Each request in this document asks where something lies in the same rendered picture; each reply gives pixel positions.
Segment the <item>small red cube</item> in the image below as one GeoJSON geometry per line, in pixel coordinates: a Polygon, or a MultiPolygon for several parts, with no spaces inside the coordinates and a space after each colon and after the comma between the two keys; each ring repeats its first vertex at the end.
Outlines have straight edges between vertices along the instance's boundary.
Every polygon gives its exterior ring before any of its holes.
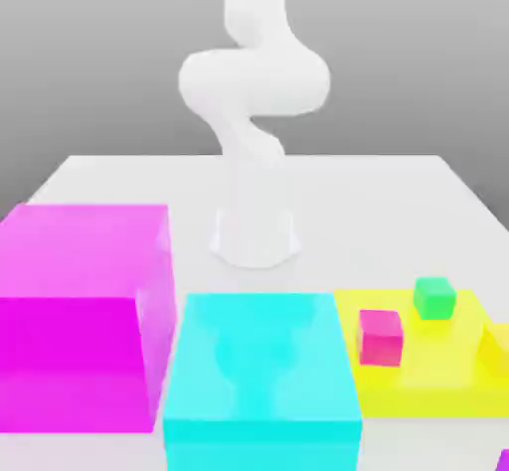
{"type": "Polygon", "coordinates": [[[362,366],[397,368],[404,346],[402,320],[397,311],[361,309],[357,351],[362,366]]]}

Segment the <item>small green cube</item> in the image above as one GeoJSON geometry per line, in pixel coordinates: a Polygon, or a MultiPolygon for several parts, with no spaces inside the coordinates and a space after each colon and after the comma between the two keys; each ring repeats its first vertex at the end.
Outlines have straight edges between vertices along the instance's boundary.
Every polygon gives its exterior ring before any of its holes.
{"type": "Polygon", "coordinates": [[[456,305],[456,292],[445,277],[419,277],[414,305],[422,320],[449,320],[456,305]]]}

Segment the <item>small yellow cube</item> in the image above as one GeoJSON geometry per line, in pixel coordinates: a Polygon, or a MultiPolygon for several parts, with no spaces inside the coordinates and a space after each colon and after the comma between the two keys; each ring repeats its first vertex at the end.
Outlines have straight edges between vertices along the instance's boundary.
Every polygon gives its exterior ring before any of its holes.
{"type": "Polygon", "coordinates": [[[509,377],[509,324],[486,323],[477,354],[480,362],[491,374],[509,377]]]}

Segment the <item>large cyan box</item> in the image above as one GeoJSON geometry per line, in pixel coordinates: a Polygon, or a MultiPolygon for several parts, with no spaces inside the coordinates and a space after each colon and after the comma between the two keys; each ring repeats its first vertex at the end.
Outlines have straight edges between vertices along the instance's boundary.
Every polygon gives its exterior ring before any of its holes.
{"type": "Polygon", "coordinates": [[[357,471],[363,418],[329,293],[187,297],[167,471],[357,471]]]}

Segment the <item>large magenta box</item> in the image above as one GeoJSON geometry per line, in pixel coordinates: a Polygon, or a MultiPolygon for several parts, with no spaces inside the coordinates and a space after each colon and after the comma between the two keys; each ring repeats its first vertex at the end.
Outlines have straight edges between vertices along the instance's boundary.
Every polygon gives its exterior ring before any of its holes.
{"type": "Polygon", "coordinates": [[[0,221],[0,433],[149,433],[176,326],[163,205],[0,221]]]}

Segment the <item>large yellow box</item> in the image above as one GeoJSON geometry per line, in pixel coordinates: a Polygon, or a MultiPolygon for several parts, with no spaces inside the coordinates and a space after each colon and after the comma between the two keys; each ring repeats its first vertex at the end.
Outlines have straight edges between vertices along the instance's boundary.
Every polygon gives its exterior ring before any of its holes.
{"type": "Polygon", "coordinates": [[[488,315],[470,290],[457,292],[448,321],[423,321],[409,290],[334,292],[361,410],[366,417],[509,418],[509,372],[495,373],[478,353],[488,315]],[[404,345],[398,367],[359,363],[359,312],[393,310],[404,345]]]}

